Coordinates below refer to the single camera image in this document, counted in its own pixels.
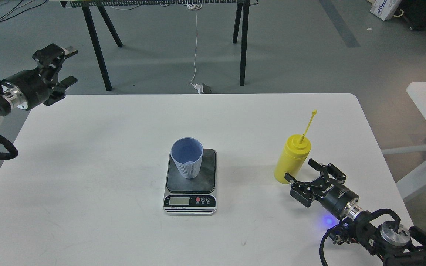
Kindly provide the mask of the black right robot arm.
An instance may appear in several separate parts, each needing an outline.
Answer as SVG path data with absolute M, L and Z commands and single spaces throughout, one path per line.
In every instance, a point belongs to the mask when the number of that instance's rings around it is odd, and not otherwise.
M 363 210 L 359 196 L 345 186 L 347 176 L 333 164 L 320 164 L 309 159 L 309 165 L 319 172 L 312 182 L 297 181 L 291 174 L 284 178 L 291 184 L 290 194 L 305 207 L 318 201 L 339 223 L 328 229 L 319 245 L 321 264 L 328 263 L 324 243 L 358 243 L 369 254 L 377 256 L 384 266 L 426 266 L 426 233 L 416 226 L 406 228 L 391 209 L 374 212 Z

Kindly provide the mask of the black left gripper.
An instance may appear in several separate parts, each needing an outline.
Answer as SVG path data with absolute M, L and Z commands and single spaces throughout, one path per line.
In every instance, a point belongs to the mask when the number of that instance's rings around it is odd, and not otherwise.
M 69 87 L 78 79 L 69 76 L 56 84 L 54 80 L 58 79 L 65 60 L 77 53 L 74 47 L 64 48 L 57 44 L 36 50 L 32 59 L 37 62 L 37 69 L 20 71 L 1 82 L 3 96 L 11 108 L 31 110 L 37 105 L 51 106 L 64 99 Z

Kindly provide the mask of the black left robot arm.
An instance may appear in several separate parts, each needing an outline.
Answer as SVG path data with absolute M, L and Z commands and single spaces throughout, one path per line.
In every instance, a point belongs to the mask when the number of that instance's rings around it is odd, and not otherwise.
M 58 74 L 66 59 L 77 53 L 73 47 L 49 44 L 32 55 L 37 67 L 0 79 L 0 116 L 9 115 L 14 108 L 29 111 L 40 104 L 50 106 L 64 99 L 77 79 L 69 76 L 59 80 Z M 0 144 L 6 149 L 6 152 L 0 153 L 0 160 L 17 157 L 17 148 L 1 134 Z

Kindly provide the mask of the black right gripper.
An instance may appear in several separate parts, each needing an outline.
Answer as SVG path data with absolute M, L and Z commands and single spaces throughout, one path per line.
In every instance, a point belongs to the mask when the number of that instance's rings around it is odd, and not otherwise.
M 285 180 L 291 184 L 291 197 L 307 208 L 311 207 L 313 201 L 319 201 L 334 217 L 343 219 L 347 212 L 346 206 L 360 199 L 359 195 L 344 185 L 347 176 L 333 164 L 321 164 L 309 159 L 308 165 L 319 173 L 319 177 L 312 182 L 301 182 L 285 173 Z

